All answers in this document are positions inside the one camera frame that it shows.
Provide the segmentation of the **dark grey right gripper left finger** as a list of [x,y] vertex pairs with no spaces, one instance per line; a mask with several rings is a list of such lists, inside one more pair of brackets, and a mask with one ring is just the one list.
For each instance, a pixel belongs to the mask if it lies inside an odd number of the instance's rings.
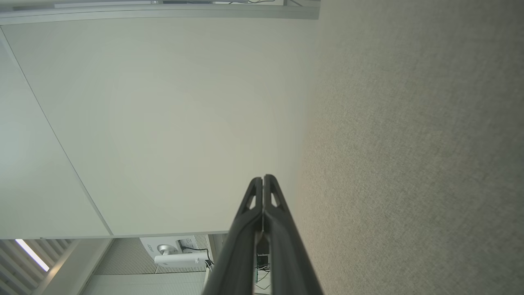
[[262,229],[263,180],[252,179],[233,220],[204,295],[252,295],[256,233]]

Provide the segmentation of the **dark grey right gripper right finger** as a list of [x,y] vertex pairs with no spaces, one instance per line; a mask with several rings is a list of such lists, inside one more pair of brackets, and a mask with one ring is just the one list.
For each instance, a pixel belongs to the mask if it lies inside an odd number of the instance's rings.
[[322,295],[303,240],[273,175],[264,176],[264,225],[271,251],[272,294]]

